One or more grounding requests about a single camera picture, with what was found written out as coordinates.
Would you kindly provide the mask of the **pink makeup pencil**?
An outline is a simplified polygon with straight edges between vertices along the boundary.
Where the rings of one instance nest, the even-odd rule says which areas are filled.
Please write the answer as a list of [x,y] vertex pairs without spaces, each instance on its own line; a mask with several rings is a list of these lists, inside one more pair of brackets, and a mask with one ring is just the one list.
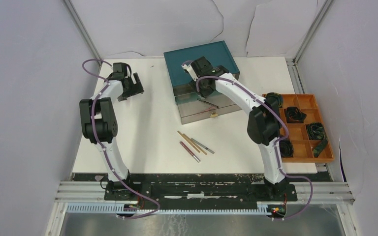
[[207,104],[207,105],[209,105],[210,107],[213,107],[213,108],[219,108],[219,106],[218,105],[216,105],[216,104],[213,104],[213,103],[210,103],[210,102],[208,102],[208,101],[205,101],[205,100],[202,100],[202,99],[200,99],[200,98],[198,98],[197,99],[199,102],[202,102],[202,103],[204,103],[204,104]]

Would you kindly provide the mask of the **red silver lip pencil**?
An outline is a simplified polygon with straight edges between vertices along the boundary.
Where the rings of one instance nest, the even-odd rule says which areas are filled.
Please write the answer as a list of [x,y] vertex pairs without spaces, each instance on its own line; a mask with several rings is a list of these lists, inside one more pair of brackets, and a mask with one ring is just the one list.
[[180,141],[179,143],[197,161],[197,163],[201,162],[201,160],[185,145],[184,142]]

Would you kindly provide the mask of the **grey makeup pencil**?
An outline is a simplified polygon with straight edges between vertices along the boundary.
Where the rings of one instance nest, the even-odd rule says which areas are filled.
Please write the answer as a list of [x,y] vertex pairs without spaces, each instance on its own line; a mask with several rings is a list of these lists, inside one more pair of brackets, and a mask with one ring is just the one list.
[[211,154],[215,154],[215,152],[213,150],[211,150],[210,148],[206,147],[205,145],[203,145],[202,143],[200,143],[199,141],[195,140],[194,138],[191,138],[191,140],[199,145],[200,147],[204,148],[205,150],[207,150],[208,152],[210,152]]

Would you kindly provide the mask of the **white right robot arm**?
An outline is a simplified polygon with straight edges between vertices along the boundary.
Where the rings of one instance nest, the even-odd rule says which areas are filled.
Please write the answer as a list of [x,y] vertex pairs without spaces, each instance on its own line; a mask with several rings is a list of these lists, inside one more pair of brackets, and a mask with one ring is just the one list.
[[259,147],[264,165],[265,196],[276,201],[284,195],[288,186],[279,142],[280,128],[286,127],[280,117],[279,102],[274,98],[259,96],[240,83],[225,67],[214,67],[205,58],[183,62],[190,85],[202,98],[217,91],[239,106],[248,116],[247,134]]

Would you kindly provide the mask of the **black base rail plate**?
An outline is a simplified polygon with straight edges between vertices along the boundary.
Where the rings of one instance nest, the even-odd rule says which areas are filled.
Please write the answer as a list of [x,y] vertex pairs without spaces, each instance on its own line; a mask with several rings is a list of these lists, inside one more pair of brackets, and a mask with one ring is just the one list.
[[107,174],[74,174],[72,180],[96,184],[101,200],[124,204],[128,212],[255,209],[258,202],[296,202],[299,187],[293,183],[310,185],[298,174],[277,194],[265,186],[262,174],[131,174],[125,181],[130,189]]

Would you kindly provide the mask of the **rolled dark tie right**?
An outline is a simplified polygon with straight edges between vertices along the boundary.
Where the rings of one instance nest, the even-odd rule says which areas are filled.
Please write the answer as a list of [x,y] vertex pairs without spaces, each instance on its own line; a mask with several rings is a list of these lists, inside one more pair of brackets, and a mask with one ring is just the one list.
[[328,145],[325,128],[321,122],[312,122],[306,125],[306,130],[310,140],[319,141],[313,149],[313,157],[318,158]]

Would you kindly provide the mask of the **rolled dark tie top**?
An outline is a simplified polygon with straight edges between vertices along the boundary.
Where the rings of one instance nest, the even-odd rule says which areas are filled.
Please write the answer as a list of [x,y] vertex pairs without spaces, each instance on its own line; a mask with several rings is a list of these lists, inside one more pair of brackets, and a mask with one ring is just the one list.
[[284,99],[282,97],[281,94],[279,93],[276,93],[276,92],[270,92],[270,93],[267,93],[265,95],[265,98],[266,99],[273,99],[273,100],[276,100],[278,102],[278,107],[279,108],[282,108],[283,107],[283,103],[284,103]]

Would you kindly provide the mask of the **teal drawer organizer box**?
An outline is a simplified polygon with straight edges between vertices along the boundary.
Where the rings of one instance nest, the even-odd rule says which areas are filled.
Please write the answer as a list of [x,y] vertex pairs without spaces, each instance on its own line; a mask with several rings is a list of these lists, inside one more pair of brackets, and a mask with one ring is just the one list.
[[164,58],[169,75],[183,75],[186,73],[182,64],[188,64],[204,56],[212,66],[224,66],[229,72],[233,73],[236,79],[239,78],[240,70],[224,41],[218,41],[184,49],[169,51],[164,53]]

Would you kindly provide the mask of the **clear acrylic drawer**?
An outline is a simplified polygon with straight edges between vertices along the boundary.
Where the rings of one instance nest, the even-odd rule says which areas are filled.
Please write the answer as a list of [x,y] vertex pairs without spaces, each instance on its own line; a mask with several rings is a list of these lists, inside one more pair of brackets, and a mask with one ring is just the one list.
[[174,96],[195,92],[197,95],[206,98],[213,93],[217,93],[215,80],[213,79],[203,79],[197,83],[197,81],[186,73],[183,73],[183,75],[170,75],[169,77]]
[[[197,99],[216,104],[219,108],[210,107]],[[181,124],[188,124],[203,119],[214,118],[220,115],[240,111],[241,108],[227,96],[217,92],[207,98],[202,98],[195,92],[175,96],[175,102],[181,118]]]

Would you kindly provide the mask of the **orange compartment tray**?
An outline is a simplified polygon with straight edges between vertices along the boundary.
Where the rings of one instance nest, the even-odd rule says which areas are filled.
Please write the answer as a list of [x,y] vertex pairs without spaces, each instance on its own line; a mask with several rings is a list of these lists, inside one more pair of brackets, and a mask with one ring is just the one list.
[[[334,161],[334,155],[328,141],[328,145],[318,158],[313,157],[313,149],[319,141],[310,140],[307,134],[306,125],[312,122],[321,122],[316,98],[313,94],[281,94],[283,97],[283,107],[279,108],[279,114],[288,128],[288,137],[294,147],[292,158],[282,158],[286,163],[330,163]],[[307,114],[304,123],[287,123],[285,109],[287,107],[298,107]]]

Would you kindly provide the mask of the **gold pencil left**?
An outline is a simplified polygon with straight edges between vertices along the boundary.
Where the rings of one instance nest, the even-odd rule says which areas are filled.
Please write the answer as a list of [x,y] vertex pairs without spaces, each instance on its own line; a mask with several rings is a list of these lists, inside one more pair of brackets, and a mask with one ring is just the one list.
[[186,142],[190,145],[190,146],[192,146],[198,153],[200,153],[200,150],[195,146],[195,144],[194,143],[192,143],[192,141],[187,137],[187,135],[186,134],[184,134],[184,133],[182,133],[182,132],[180,132],[179,130],[177,131],[185,140],[186,140]]

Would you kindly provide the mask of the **rolled dark tie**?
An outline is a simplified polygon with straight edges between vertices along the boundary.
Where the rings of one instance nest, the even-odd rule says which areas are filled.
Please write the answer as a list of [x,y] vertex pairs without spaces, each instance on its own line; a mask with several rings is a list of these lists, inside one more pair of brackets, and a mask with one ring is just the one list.
[[270,93],[267,93],[265,95],[265,98],[266,99],[273,99],[273,100],[276,100],[278,102],[278,107],[279,108],[282,108],[283,107],[283,103],[284,103],[284,99],[282,97],[281,94],[279,93],[276,93],[276,92],[270,92]]
[[282,158],[292,158],[294,156],[294,147],[290,139],[280,140],[279,148]]
[[285,109],[285,118],[287,123],[304,123],[307,114],[298,107],[287,107]]
[[306,125],[306,130],[310,140],[319,141],[313,149],[313,157],[318,158],[328,145],[325,128],[321,122],[312,122]]

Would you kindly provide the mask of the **gold pencil right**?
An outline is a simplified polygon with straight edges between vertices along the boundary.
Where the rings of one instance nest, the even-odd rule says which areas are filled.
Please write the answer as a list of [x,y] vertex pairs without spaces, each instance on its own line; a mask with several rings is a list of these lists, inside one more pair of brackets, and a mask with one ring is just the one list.
[[204,155],[207,155],[207,153],[193,140],[191,140],[186,134],[183,133],[183,136],[195,147],[198,149],[199,152],[203,153]]

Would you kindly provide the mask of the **aluminium frame rail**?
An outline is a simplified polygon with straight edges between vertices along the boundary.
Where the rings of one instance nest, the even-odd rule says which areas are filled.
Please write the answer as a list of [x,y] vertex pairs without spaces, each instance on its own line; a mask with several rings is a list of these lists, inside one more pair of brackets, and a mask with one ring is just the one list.
[[85,42],[88,50],[91,52],[93,58],[102,59],[93,40],[91,39],[90,34],[88,33],[83,21],[81,20],[73,2],[71,0],[62,0],[62,3],[65,5],[65,8],[67,9],[70,17],[72,18],[76,28],[78,29],[80,35],[82,36],[82,39]]

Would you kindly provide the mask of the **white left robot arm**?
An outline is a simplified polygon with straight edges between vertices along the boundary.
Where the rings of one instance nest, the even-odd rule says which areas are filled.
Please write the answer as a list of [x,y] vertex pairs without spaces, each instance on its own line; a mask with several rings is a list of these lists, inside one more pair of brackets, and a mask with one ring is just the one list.
[[112,182],[128,179],[129,170],[119,151],[116,136],[118,122],[114,103],[143,94],[144,88],[137,73],[125,62],[110,64],[112,72],[103,80],[102,88],[89,99],[79,102],[81,129],[84,138],[96,146],[108,169],[108,179]]

